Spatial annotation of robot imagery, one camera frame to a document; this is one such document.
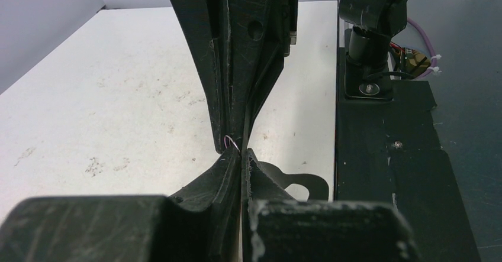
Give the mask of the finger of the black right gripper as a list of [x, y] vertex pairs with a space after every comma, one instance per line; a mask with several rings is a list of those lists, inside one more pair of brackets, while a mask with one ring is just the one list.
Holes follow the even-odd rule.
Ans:
[[243, 151], [253, 122], [290, 54], [298, 0], [225, 3], [225, 135]]
[[204, 90], [216, 152], [230, 131], [229, 0], [170, 0]]

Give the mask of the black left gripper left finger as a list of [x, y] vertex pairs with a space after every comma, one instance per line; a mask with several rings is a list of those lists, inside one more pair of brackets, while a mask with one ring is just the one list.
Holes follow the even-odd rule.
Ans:
[[2, 261], [236, 261], [241, 155], [171, 196], [37, 197], [1, 226]]

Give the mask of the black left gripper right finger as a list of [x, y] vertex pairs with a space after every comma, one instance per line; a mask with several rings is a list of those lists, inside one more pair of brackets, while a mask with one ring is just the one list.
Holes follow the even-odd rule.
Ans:
[[252, 149], [242, 161], [244, 261], [420, 261], [409, 223], [392, 205], [298, 201]]

